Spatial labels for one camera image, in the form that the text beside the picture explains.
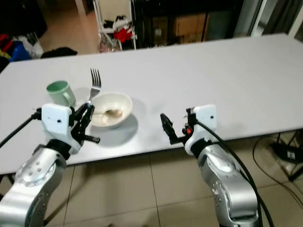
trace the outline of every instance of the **white table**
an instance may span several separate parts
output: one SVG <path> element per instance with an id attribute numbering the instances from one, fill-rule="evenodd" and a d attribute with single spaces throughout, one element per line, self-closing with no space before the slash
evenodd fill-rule
<path id="1" fill-rule="evenodd" d="M 0 74 L 0 140 L 44 103 L 46 86 L 71 84 L 77 105 L 87 101 L 90 68 L 98 68 L 102 91 L 128 94 L 133 114 L 121 127 L 87 134 L 68 164 L 169 149 L 160 113 L 181 135 L 187 107 L 215 104 L 217 133 L 226 140 L 303 128 L 303 45 L 286 35 L 11 63 Z M 11 173 L 39 144 L 41 122 L 31 122 L 0 149 L 0 174 Z"/>

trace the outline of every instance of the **green mug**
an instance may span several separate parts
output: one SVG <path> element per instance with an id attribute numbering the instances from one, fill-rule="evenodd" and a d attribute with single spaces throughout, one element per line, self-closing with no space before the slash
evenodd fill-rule
<path id="1" fill-rule="evenodd" d="M 70 85 L 64 80 L 51 83 L 47 86 L 46 90 L 54 103 L 58 105 L 72 106 L 76 102 Z"/>

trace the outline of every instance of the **floor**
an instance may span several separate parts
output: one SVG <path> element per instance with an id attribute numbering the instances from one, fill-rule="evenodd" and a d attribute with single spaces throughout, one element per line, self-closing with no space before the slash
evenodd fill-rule
<path id="1" fill-rule="evenodd" d="M 70 47 L 78 54 L 98 53 L 98 26 L 94 11 L 80 16 L 75 0 L 45 0 L 40 2 L 40 8 L 48 27 L 40 38 L 45 52 Z"/>
<path id="2" fill-rule="evenodd" d="M 282 138 L 291 136 L 286 133 Z M 301 226 L 303 207 L 253 162 L 255 141 L 252 138 L 229 144 L 252 174 L 276 227 Z M 270 141 L 266 139 L 257 146 L 257 161 L 303 200 L 303 177 L 295 184 L 288 182 L 267 147 Z M 0 193 L 9 188 L 4 178 Z M 113 223 L 117 227 L 216 227 L 211 196 L 196 160 L 183 149 L 70 166 L 51 196 L 47 226 L 106 227 Z"/>

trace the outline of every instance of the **wall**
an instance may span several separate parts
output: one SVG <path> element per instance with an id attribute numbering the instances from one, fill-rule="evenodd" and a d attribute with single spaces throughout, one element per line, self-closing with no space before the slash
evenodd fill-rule
<path id="1" fill-rule="evenodd" d="M 115 21 L 117 15 L 129 18 L 129 0 L 98 0 L 102 20 Z"/>

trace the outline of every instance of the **black cable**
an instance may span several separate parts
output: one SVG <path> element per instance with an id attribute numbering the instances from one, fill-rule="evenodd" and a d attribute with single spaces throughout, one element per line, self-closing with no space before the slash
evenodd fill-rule
<path id="1" fill-rule="evenodd" d="M 281 136 L 281 133 L 279 132 L 278 138 L 277 138 L 277 140 L 276 140 L 276 143 L 279 143 L 279 141 L 280 141 L 280 136 Z"/>
<path id="2" fill-rule="evenodd" d="M 295 131 L 295 133 L 294 133 L 294 135 L 292 136 L 292 138 L 289 140 L 289 142 L 288 142 L 288 146 L 290 146 L 290 144 L 293 142 L 293 140 L 295 139 L 295 137 L 296 137 L 296 135 L 298 134 L 298 130 L 297 131 Z"/>
<path id="3" fill-rule="evenodd" d="M 16 135 L 21 129 L 23 129 L 28 123 L 30 123 L 33 120 L 33 116 L 28 118 L 25 122 L 23 122 L 18 128 L 16 128 L 13 132 L 11 132 L 1 143 L 0 148 L 9 141 L 14 135 Z"/>
<path id="4" fill-rule="evenodd" d="M 13 132 L 11 132 L 4 140 L 0 143 L 0 148 L 9 141 L 14 135 L 16 135 L 21 129 L 23 129 L 28 123 L 30 123 L 34 119 L 41 120 L 41 108 L 38 108 L 37 111 L 30 116 L 25 122 L 23 122 L 18 128 L 16 128 Z"/>
<path id="5" fill-rule="evenodd" d="M 289 176 L 292 176 L 293 173 L 294 173 L 294 170 L 297 168 L 298 164 L 295 164 L 294 168 L 292 169 L 292 171 L 290 172 L 290 175 Z"/>
<path id="6" fill-rule="evenodd" d="M 238 155 L 231 149 L 229 148 L 229 146 L 224 142 L 223 139 L 221 139 L 213 130 L 211 130 L 210 128 L 208 128 L 206 125 L 204 125 L 203 123 L 201 123 L 200 121 L 196 121 L 196 124 L 200 125 L 201 127 L 203 127 L 204 129 L 206 129 L 210 134 L 212 134 L 220 143 L 221 145 L 223 145 L 229 152 L 230 154 L 236 159 L 236 161 L 240 164 L 241 168 L 244 170 L 244 173 L 246 174 L 247 178 L 248 178 L 248 182 L 250 183 L 251 187 L 253 188 L 256 196 L 257 196 L 257 200 L 258 200 L 258 217 L 259 217 L 259 226 L 263 227 L 263 223 L 262 223 L 262 212 L 261 212 L 261 207 L 260 204 L 263 207 L 263 210 L 266 214 L 268 223 L 270 227 L 274 227 L 274 223 L 273 220 L 270 216 L 270 213 L 265 205 L 265 203 L 263 202 L 263 200 L 261 199 L 256 184 L 252 178 L 252 176 L 250 175 L 248 169 L 246 168 L 246 166 L 244 165 L 244 163 L 241 161 L 241 159 L 238 157 Z"/>
<path id="7" fill-rule="evenodd" d="M 297 196 L 297 194 L 291 190 L 289 187 L 287 187 L 286 185 L 284 185 L 282 182 L 279 182 L 277 179 L 273 178 L 272 176 L 270 176 L 264 169 L 262 169 L 262 167 L 259 165 L 259 163 L 256 161 L 256 157 L 255 157 L 255 152 L 256 152 L 256 147 L 259 144 L 259 142 L 265 138 L 273 138 L 270 136 L 266 136 L 266 137 L 261 137 L 259 138 L 256 143 L 254 144 L 254 147 L 252 149 L 252 158 L 254 160 L 254 162 L 256 163 L 256 165 L 258 166 L 258 168 L 266 175 L 268 176 L 270 179 L 272 179 L 273 181 L 275 181 L 277 184 L 279 184 L 280 186 L 284 187 L 285 190 L 287 190 L 287 192 L 294 198 L 294 200 L 298 203 L 298 205 L 303 209 L 303 202 L 300 200 L 300 198 Z"/>
<path id="8" fill-rule="evenodd" d="M 294 182 L 291 182 L 291 183 L 293 183 L 293 185 L 298 189 L 298 191 L 300 192 L 300 194 L 303 195 L 303 192 L 302 192 L 301 188 L 299 188 Z"/>

